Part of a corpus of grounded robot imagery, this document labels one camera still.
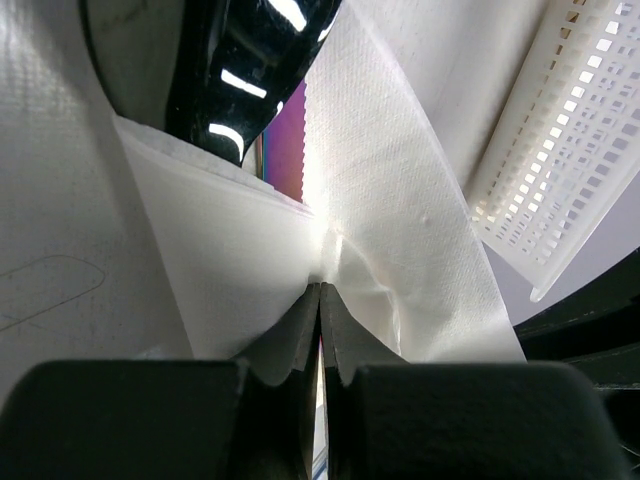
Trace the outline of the black metal spoon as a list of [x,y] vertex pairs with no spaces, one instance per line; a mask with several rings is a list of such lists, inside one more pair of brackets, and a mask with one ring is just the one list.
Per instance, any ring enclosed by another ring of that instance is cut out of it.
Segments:
[[334,0],[186,2],[166,132],[242,165],[304,79],[339,8]]

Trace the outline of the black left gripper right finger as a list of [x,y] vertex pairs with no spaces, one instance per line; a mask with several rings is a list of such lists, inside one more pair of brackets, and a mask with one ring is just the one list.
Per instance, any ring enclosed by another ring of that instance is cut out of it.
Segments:
[[320,290],[332,479],[631,479],[602,395],[557,362],[410,363]]

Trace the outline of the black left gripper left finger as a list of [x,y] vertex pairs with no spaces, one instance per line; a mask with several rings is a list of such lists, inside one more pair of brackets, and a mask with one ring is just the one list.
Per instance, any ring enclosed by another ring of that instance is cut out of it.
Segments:
[[228,360],[65,360],[1,411],[5,479],[307,479],[318,285]]

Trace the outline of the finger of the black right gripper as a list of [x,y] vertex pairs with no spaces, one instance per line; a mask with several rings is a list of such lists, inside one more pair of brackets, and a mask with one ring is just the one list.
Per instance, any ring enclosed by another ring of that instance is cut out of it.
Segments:
[[529,360],[566,363],[601,390],[637,390],[639,251],[515,331]]

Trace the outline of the white paper napkin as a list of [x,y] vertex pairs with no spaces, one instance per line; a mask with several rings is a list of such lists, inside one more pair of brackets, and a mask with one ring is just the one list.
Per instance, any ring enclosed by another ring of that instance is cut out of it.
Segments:
[[113,120],[191,350],[237,354],[311,283],[413,362],[519,362],[467,203],[404,72],[356,1],[306,77],[303,199]]

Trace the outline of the iridescent rainbow steak knife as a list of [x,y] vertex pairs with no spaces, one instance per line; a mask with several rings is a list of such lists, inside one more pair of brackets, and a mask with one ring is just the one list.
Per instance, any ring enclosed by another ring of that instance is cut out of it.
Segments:
[[262,135],[262,180],[299,203],[303,185],[305,87],[302,81]]

